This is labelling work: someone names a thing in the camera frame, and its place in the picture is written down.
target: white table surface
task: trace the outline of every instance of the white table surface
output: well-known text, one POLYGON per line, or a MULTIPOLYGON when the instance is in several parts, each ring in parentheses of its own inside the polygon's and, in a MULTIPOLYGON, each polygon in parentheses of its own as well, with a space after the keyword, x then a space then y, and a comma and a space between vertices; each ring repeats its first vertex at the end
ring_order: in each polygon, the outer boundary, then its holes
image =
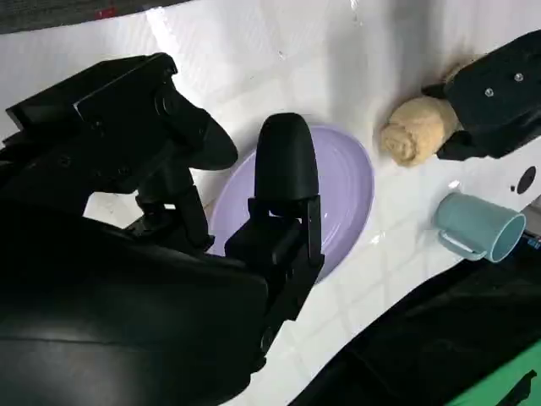
MULTIPOLYGON (((168 52, 177 88, 210 111, 238 149, 251 149, 272 113, 300 112, 351 132, 376 176, 367 227, 350 255, 288 322, 267 366, 229 404, 287 404, 351 338, 396 301, 459 259, 430 227, 437 203, 461 188, 522 209, 541 195, 536 179, 510 191, 541 160, 541 140, 494 161, 433 158, 400 168, 378 150, 382 123, 421 84, 461 55, 487 52, 541 28, 538 0, 196 0, 82 25, 0 36, 0 109, 105 58, 168 52)), ((0 114, 0 137, 15 131, 0 114)), ((205 204, 228 172, 194 172, 205 204)), ((87 215, 119 226, 133 198, 96 195, 87 215)))

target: teal mug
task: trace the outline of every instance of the teal mug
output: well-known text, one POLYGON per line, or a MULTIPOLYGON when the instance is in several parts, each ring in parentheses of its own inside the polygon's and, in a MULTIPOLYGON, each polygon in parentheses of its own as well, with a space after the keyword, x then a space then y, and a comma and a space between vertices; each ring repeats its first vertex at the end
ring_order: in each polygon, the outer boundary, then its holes
POLYGON ((447 195, 434 223, 438 240, 448 250, 470 261, 500 262, 518 243, 526 217, 517 211, 461 193, 447 195))

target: lavender plate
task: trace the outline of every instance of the lavender plate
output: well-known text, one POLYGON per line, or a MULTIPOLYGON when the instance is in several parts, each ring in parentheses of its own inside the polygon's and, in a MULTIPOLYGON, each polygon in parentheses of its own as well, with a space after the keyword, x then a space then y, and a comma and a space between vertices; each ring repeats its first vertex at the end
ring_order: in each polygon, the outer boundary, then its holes
MULTIPOLYGON (((321 239, 325 278, 355 245, 368 220, 374 198, 374 170, 363 146, 327 125, 310 125, 321 195, 321 239)), ((233 171, 216 201, 209 252, 224 255, 226 241, 248 220, 248 198, 254 195, 255 150, 233 171)))

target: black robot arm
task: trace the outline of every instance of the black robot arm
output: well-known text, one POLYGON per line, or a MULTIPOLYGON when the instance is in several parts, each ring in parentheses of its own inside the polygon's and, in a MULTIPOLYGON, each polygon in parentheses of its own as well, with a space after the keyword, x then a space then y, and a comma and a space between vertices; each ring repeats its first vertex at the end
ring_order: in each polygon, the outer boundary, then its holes
POLYGON ((215 405, 240 393, 323 266, 317 165, 297 114, 261 130, 250 219, 213 243, 191 167, 237 160, 163 53, 105 61, 8 109, 0 151, 0 404, 215 405), (82 217, 132 193, 120 229, 82 217))
POLYGON ((462 125, 439 159, 502 158, 541 135, 541 30, 527 33, 461 69, 447 83, 423 88, 447 100, 462 125))

